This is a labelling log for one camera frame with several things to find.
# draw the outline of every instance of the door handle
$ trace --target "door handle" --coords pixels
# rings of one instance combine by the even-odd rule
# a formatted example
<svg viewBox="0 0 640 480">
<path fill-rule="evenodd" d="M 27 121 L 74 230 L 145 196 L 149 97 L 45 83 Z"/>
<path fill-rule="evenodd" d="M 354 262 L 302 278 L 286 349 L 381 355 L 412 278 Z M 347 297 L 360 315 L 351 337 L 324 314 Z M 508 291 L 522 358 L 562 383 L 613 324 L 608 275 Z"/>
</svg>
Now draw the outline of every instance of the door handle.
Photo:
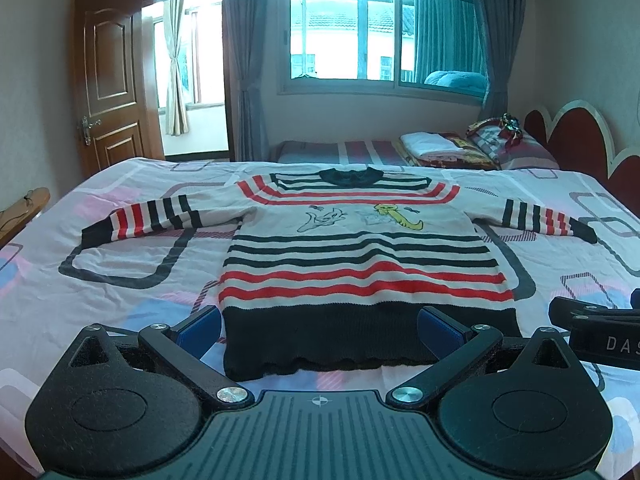
<svg viewBox="0 0 640 480">
<path fill-rule="evenodd" d="M 90 123 L 87 116 L 82 117 L 82 137 L 87 146 L 91 145 L 91 132 L 89 130 L 94 126 L 100 126 L 100 124 L 102 124 L 100 119 L 95 121 L 95 123 Z"/>
</svg>

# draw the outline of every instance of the wooden bed frame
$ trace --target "wooden bed frame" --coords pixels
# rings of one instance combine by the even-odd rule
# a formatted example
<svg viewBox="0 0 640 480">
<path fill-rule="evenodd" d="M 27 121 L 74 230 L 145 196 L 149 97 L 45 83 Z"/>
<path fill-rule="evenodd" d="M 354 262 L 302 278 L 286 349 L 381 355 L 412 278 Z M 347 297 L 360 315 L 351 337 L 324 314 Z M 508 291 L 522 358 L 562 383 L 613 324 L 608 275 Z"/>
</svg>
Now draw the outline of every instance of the wooden bed frame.
<svg viewBox="0 0 640 480">
<path fill-rule="evenodd" d="M 607 122 L 596 108 L 571 101 L 551 120 L 545 107 L 537 107 L 525 117 L 524 129 L 549 150 L 561 170 L 592 176 L 640 217 L 640 147 L 616 154 Z"/>
</svg>

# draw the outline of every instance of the curtain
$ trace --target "curtain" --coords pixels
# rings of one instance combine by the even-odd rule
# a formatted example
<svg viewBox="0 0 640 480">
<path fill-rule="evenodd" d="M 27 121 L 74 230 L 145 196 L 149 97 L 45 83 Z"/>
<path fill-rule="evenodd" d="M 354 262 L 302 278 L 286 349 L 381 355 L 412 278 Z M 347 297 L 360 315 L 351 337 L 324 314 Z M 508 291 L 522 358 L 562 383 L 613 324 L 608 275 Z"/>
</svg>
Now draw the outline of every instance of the curtain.
<svg viewBox="0 0 640 480">
<path fill-rule="evenodd" d="M 180 52 L 180 24 L 184 13 L 184 0 L 164 2 L 164 40 L 171 64 L 169 83 L 166 90 L 166 134 L 178 136 L 189 131 L 187 108 L 182 96 L 182 78 L 178 65 Z"/>
<path fill-rule="evenodd" d="M 437 70 L 486 71 L 474 6 L 463 0 L 415 0 L 414 82 Z"/>
<path fill-rule="evenodd" d="M 238 92 L 237 160 L 268 160 L 260 76 L 264 53 L 267 0 L 225 0 L 226 21 Z"/>
<path fill-rule="evenodd" d="M 526 0 L 478 0 L 489 85 L 479 119 L 507 112 L 507 85 L 522 31 Z"/>
</svg>

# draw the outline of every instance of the yellow cartoon figure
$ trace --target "yellow cartoon figure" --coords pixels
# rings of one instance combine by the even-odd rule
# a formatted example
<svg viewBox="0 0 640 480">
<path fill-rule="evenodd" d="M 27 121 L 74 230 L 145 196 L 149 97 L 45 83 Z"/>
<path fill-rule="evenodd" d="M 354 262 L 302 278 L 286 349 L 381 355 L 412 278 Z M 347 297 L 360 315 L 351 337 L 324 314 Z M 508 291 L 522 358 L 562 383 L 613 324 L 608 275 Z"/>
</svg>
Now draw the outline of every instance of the yellow cartoon figure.
<svg viewBox="0 0 640 480">
<path fill-rule="evenodd" d="M 408 229 L 412 229 L 414 231 L 422 231 L 424 224 L 422 220 L 420 220 L 417 224 L 413 222 L 409 222 L 401 212 L 398 211 L 398 206 L 393 204 L 378 204 L 374 206 L 374 209 L 380 213 L 381 215 L 389 215 L 396 222 L 398 222 L 402 227 L 406 227 Z"/>
</svg>

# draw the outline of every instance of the metal bolt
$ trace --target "metal bolt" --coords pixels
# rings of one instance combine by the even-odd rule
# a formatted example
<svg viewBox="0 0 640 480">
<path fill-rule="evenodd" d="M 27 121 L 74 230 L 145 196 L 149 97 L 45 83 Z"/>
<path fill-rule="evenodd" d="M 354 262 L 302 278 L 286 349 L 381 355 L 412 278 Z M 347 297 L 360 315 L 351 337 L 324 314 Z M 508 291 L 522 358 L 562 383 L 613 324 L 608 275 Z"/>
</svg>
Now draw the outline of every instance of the metal bolt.
<svg viewBox="0 0 640 480">
<path fill-rule="evenodd" d="M 422 398 L 422 390 L 418 388 L 414 388 L 412 386 L 402 386 L 401 388 L 396 388 L 391 396 L 397 400 L 398 402 L 403 402 L 405 404 L 410 404 L 412 402 L 418 402 Z"/>
<path fill-rule="evenodd" d="M 226 402 L 227 404 L 242 402 L 248 396 L 249 394 L 247 393 L 247 390 L 241 388 L 240 386 L 228 386 L 226 388 L 218 390 L 218 392 L 216 393 L 216 397 L 222 402 Z"/>
</svg>

